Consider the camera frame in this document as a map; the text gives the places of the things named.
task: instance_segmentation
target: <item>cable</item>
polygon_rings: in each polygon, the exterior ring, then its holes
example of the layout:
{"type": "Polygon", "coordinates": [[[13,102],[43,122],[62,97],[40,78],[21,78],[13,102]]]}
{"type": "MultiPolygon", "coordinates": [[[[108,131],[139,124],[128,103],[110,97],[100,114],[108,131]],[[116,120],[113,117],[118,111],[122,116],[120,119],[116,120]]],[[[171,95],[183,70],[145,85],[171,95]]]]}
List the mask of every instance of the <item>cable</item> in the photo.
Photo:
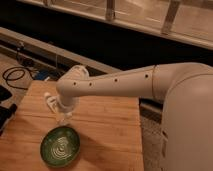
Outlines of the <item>cable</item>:
{"type": "Polygon", "coordinates": [[[21,58],[19,58],[19,52],[20,52],[22,49],[23,49],[23,47],[22,47],[22,48],[17,48],[17,49],[16,49],[16,60],[17,60],[17,62],[18,62],[20,65],[22,65],[22,62],[21,62],[21,58]]]}
{"type": "Polygon", "coordinates": [[[61,77],[62,73],[60,72],[60,70],[58,68],[58,53],[55,53],[55,69],[56,69],[56,72],[59,75],[59,77],[61,77]]]}
{"type": "Polygon", "coordinates": [[[26,67],[11,67],[3,72],[2,77],[6,81],[9,87],[21,89],[21,90],[27,90],[28,88],[14,86],[9,83],[9,81],[17,81],[23,78],[26,74],[26,71],[29,73],[30,77],[33,79],[32,72],[34,72],[34,70],[30,70],[29,68],[26,68],[26,67]],[[10,78],[11,75],[14,74],[15,72],[22,72],[22,74],[18,77],[10,78]]]}

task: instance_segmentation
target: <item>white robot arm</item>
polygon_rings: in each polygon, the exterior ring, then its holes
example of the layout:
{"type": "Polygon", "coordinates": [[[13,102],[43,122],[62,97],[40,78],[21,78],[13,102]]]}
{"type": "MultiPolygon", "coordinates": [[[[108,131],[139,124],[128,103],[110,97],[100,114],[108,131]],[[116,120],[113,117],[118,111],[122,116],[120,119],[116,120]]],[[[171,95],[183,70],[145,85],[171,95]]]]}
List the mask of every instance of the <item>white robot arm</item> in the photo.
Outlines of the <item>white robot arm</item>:
{"type": "Polygon", "coordinates": [[[213,170],[213,69],[199,63],[157,65],[90,77],[74,66],[46,94],[55,112],[70,114],[80,96],[143,97],[164,102],[163,171],[213,170]]]}

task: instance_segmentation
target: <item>green bowl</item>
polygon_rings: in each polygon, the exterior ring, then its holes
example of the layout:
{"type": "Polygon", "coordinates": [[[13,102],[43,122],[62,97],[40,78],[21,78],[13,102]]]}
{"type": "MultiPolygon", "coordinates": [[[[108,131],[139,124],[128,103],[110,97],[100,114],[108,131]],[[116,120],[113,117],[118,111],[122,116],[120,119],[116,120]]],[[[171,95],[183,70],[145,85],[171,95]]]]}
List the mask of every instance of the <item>green bowl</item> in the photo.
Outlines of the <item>green bowl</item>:
{"type": "Polygon", "coordinates": [[[57,127],[44,137],[40,154],[43,161],[51,167],[64,167],[77,156],[80,138],[77,132],[67,126],[57,127]]]}

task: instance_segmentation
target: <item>black cable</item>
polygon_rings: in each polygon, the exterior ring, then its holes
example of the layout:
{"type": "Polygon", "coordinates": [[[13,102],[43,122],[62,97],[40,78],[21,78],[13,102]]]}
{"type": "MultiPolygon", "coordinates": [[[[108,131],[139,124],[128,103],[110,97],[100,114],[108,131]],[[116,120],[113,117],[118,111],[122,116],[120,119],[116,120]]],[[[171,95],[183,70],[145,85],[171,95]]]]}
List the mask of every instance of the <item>black cable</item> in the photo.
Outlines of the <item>black cable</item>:
{"type": "Polygon", "coordinates": [[[19,52],[22,50],[22,48],[17,48],[16,50],[16,60],[21,65],[21,60],[19,58],[19,52]]]}
{"type": "Polygon", "coordinates": [[[32,75],[32,72],[34,72],[34,70],[30,70],[29,68],[27,67],[12,67],[12,68],[9,68],[7,70],[5,70],[2,74],[2,77],[3,79],[6,81],[7,85],[9,87],[12,87],[12,88],[16,88],[16,89],[21,89],[21,90],[27,90],[28,88],[25,88],[25,87],[18,87],[18,86],[14,86],[14,85],[11,85],[9,83],[9,81],[17,81],[21,78],[23,78],[26,74],[26,71],[29,73],[30,77],[33,79],[33,75],[32,75]],[[10,76],[15,73],[15,72],[22,72],[22,74],[18,77],[15,77],[15,78],[10,78],[10,76]]]}

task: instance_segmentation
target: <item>floor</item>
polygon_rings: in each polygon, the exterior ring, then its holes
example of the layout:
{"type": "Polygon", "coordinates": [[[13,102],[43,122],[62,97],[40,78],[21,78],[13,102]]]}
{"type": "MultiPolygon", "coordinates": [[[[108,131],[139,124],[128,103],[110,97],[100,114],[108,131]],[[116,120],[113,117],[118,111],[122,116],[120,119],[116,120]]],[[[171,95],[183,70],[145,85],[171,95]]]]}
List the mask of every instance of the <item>floor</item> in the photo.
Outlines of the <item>floor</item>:
{"type": "MultiPolygon", "coordinates": [[[[19,66],[18,62],[15,59],[5,56],[1,53],[0,53],[0,65],[1,65],[0,67],[1,75],[6,69],[10,67],[19,66]]],[[[10,90],[11,93],[13,94],[13,96],[9,100],[4,101],[1,105],[7,108],[12,103],[19,105],[26,91],[8,87],[5,81],[2,79],[2,77],[0,77],[0,80],[1,85],[10,90]]],[[[11,82],[11,84],[15,86],[28,87],[31,81],[32,81],[31,77],[28,74],[26,74],[23,79],[13,83],[11,82]]],[[[150,111],[147,111],[145,109],[141,109],[141,112],[146,113],[148,112],[148,114],[150,113],[150,111]]],[[[160,124],[142,116],[141,121],[142,121],[143,156],[144,156],[145,171],[160,171],[159,168],[160,124]]]]}

